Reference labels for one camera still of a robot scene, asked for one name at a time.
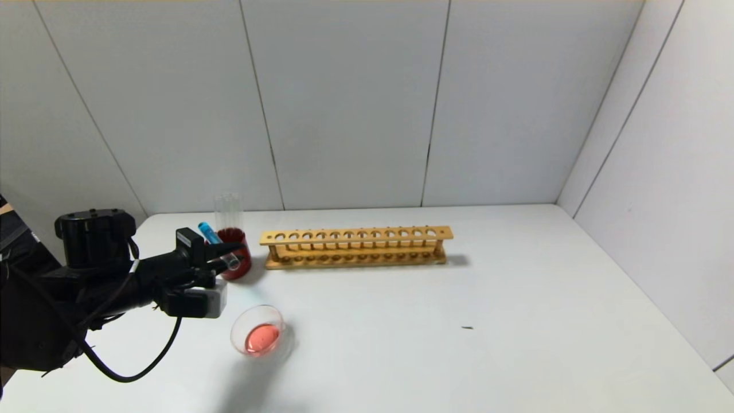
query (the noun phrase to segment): red liquid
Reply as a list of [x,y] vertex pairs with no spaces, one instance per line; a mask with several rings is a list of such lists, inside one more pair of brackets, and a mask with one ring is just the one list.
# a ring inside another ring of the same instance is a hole
[[251,356],[260,357],[268,354],[280,336],[280,331],[272,324],[260,324],[244,339],[244,350]]
[[237,228],[226,228],[217,231],[217,235],[219,235],[223,243],[244,244],[243,249],[234,251],[234,254],[240,257],[239,267],[236,270],[226,270],[222,273],[222,278],[231,281],[247,274],[247,271],[252,267],[252,258],[250,258],[250,249],[247,247],[244,232]]

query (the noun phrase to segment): dark red liquid in beaker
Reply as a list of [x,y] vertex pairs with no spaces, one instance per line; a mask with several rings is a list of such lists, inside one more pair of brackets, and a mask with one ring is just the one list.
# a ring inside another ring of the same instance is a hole
[[247,274],[247,271],[252,267],[252,258],[250,257],[250,249],[247,247],[247,240],[245,239],[244,232],[237,228],[225,228],[217,231],[217,235],[223,243],[242,243],[244,248],[234,251],[234,254],[240,258],[239,267],[236,270],[226,270],[222,273],[222,278],[225,280],[234,280]]

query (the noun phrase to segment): test tube rack hole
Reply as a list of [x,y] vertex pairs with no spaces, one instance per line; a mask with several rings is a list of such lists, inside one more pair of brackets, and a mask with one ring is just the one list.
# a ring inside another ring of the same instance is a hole
[[334,268],[445,264],[448,226],[265,231],[265,268]]

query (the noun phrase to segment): blue test tube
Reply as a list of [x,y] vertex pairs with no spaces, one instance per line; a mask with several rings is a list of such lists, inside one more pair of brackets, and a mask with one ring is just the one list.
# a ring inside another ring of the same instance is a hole
[[[219,235],[217,235],[216,232],[214,232],[213,229],[207,224],[206,222],[202,222],[199,224],[199,231],[201,231],[202,234],[204,234],[204,237],[207,241],[209,241],[210,244],[221,244],[222,239],[219,238]],[[239,260],[237,257],[229,253],[225,256],[221,256],[221,259],[223,259],[227,263],[227,268],[230,270],[236,270],[239,268]]]

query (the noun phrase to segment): white wall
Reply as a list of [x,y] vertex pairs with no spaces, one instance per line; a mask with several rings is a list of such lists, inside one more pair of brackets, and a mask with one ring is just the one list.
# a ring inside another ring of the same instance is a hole
[[641,6],[453,1],[423,205],[556,202]]
[[238,0],[37,4],[149,213],[283,208]]
[[711,367],[734,353],[733,21],[683,5],[576,216]]
[[683,0],[646,1],[558,205],[574,216],[601,169],[663,48]]
[[54,50],[33,3],[0,1],[0,192],[65,262],[60,215],[123,208],[147,217]]
[[286,209],[420,206],[448,0],[242,4]]

